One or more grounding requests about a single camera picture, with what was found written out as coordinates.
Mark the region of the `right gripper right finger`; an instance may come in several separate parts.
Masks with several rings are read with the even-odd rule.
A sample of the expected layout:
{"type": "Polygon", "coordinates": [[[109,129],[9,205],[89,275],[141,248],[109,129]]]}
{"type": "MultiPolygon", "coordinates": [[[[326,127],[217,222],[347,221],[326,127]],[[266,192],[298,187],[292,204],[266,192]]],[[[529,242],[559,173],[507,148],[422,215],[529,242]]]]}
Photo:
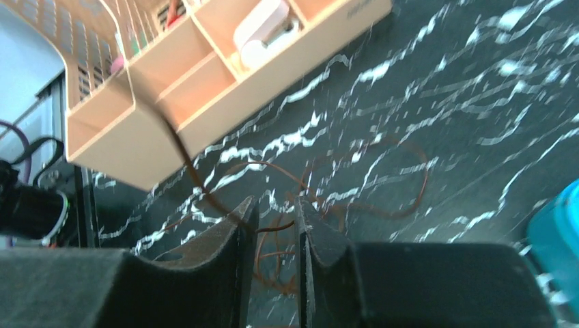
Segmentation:
{"type": "Polygon", "coordinates": [[[302,327],[555,327],[531,268],[492,243],[354,242],[295,201],[302,327]]]}

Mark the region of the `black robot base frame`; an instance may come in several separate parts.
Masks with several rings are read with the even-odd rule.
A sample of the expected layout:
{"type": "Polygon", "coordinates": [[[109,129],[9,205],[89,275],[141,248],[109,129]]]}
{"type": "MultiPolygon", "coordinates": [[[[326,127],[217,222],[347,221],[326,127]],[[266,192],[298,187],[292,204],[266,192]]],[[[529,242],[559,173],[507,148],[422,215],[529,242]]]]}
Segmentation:
{"type": "MultiPolygon", "coordinates": [[[[33,104],[18,118],[1,120],[1,159],[12,162],[40,137],[54,137],[64,142],[65,90],[64,73],[60,72],[40,89],[33,104]]],[[[50,161],[54,151],[55,143],[49,141],[32,155],[32,159],[16,165],[20,181],[31,183],[50,161]]],[[[70,202],[63,228],[45,247],[99,247],[93,227],[96,210],[89,172],[68,162],[64,152],[58,162],[40,176],[39,185],[65,193],[70,202]]],[[[43,245],[26,238],[1,236],[3,249],[34,246],[43,245]]]]}

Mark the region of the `cyan square tray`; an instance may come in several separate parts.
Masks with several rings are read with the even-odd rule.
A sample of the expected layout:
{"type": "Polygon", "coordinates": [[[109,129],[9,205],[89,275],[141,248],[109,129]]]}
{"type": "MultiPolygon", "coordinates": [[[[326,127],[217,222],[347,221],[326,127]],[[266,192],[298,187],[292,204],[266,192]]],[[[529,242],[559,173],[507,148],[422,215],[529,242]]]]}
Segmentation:
{"type": "Polygon", "coordinates": [[[565,187],[535,215],[527,227],[528,243],[540,267],[567,297],[578,315],[578,181],[565,187]]]}

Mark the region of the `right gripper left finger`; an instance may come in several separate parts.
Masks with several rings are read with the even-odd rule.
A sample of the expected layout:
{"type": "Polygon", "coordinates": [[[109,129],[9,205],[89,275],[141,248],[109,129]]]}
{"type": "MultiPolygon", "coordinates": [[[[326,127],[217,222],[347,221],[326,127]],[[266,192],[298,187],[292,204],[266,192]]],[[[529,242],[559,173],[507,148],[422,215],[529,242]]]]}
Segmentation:
{"type": "Polygon", "coordinates": [[[124,249],[1,252],[2,327],[244,327],[256,239],[225,219],[155,260],[124,249]]]}

